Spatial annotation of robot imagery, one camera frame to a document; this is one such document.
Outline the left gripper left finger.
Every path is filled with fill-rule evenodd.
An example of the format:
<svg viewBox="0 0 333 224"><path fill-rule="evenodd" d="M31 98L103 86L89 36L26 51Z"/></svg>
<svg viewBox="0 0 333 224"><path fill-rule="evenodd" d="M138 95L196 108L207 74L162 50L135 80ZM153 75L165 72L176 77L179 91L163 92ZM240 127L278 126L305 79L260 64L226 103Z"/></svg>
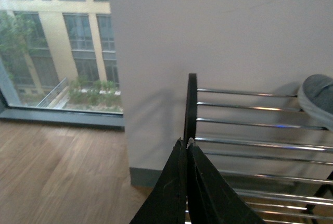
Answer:
<svg viewBox="0 0 333 224"><path fill-rule="evenodd" d="M186 201L186 142L178 139L154 189L130 223L184 223Z"/></svg>

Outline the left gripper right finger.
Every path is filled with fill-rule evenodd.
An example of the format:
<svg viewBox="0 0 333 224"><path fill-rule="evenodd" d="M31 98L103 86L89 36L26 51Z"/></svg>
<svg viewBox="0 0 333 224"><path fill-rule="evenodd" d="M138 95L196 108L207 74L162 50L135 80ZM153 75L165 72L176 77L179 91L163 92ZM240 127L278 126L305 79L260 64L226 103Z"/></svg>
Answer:
<svg viewBox="0 0 333 224"><path fill-rule="evenodd" d="M187 146L187 180L192 223L265 223L230 187L192 138Z"/></svg>

